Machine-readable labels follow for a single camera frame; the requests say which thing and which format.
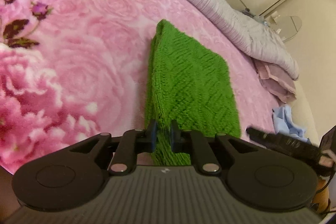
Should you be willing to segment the green knitted sweater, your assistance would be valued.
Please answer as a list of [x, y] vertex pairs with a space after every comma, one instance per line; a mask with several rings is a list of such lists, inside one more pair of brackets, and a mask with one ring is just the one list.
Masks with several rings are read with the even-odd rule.
[[145, 122], [156, 120], [156, 165], [189, 165], [186, 153], [171, 150], [171, 121], [203, 135], [241, 135], [239, 112], [226, 61], [161, 20], [151, 41]]

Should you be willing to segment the blue grey clothes heap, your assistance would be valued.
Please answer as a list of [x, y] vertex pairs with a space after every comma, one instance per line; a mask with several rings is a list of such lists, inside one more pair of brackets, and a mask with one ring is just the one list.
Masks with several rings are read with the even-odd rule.
[[250, 18], [254, 19], [255, 21], [263, 24], [264, 26], [269, 27], [269, 22], [267, 20], [265, 20], [265, 18], [263, 16], [260, 15], [256, 15], [253, 12], [250, 11], [249, 8], [245, 8], [242, 13], [246, 16], [249, 16]]

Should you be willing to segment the light blue shirt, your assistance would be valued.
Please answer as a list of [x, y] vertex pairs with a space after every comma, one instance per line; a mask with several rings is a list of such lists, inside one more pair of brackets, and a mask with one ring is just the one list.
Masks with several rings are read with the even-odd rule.
[[276, 134], [283, 134], [293, 139], [311, 144], [309, 138], [305, 137], [306, 128], [294, 123], [291, 115], [291, 107], [282, 105], [272, 110], [273, 127]]

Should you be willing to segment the mauve pillow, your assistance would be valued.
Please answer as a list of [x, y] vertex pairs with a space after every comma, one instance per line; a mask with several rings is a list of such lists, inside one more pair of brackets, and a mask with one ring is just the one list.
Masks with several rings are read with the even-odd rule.
[[290, 75], [276, 64], [254, 60], [256, 72], [264, 88], [282, 103], [296, 100], [296, 88]]

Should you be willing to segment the grey striped quilt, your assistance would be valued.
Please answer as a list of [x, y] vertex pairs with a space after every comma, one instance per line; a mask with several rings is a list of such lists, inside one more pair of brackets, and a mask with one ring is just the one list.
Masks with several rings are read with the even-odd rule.
[[293, 80], [298, 79], [297, 61], [270, 27], [233, 9], [226, 0], [188, 1], [240, 51], [256, 60], [276, 64]]

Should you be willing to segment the pink floral bed blanket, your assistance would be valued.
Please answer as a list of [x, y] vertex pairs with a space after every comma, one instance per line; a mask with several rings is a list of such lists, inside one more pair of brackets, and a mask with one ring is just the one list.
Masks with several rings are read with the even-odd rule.
[[187, 0], [1, 0], [1, 166], [144, 122], [150, 41], [168, 20], [220, 54], [242, 129], [273, 130], [274, 96]]

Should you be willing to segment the round vanity mirror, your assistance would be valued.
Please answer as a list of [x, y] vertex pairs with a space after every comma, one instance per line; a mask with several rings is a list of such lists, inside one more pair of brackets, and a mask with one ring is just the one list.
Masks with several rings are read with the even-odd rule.
[[302, 28], [302, 20], [298, 16], [277, 16], [270, 18], [270, 27], [285, 43], [294, 38]]

